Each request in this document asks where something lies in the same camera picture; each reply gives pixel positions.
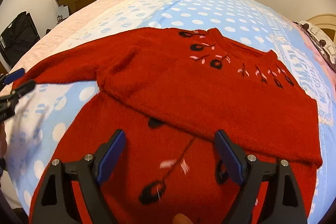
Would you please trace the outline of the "person's right hand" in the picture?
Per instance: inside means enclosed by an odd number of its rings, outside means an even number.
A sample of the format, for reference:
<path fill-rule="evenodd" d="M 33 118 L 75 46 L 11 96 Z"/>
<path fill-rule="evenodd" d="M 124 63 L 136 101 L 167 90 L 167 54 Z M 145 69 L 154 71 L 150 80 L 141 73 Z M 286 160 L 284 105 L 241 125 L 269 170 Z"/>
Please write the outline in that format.
<path fill-rule="evenodd" d="M 179 213 L 174 216 L 172 224 L 193 224 L 193 222 L 187 216 Z"/>

